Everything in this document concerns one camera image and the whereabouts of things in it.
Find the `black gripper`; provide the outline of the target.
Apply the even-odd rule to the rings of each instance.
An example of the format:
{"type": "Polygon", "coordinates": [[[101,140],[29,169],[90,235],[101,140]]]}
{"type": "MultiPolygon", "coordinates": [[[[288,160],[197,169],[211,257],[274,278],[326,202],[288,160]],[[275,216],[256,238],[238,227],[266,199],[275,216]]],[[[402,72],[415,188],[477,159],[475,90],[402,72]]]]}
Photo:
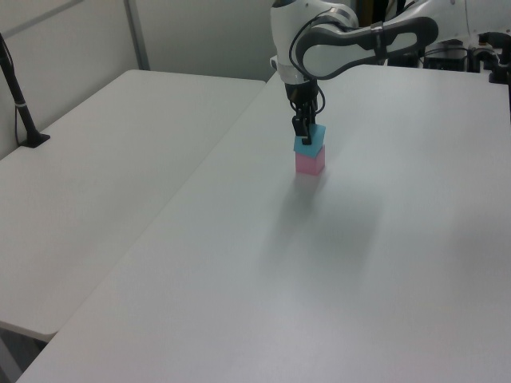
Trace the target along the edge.
{"type": "Polygon", "coordinates": [[[315,109],[318,105],[317,81],[306,81],[295,85],[285,84],[284,87],[287,99],[295,110],[295,115],[291,118],[295,135],[302,138],[303,145],[311,145],[311,126],[315,123],[315,109]]]}

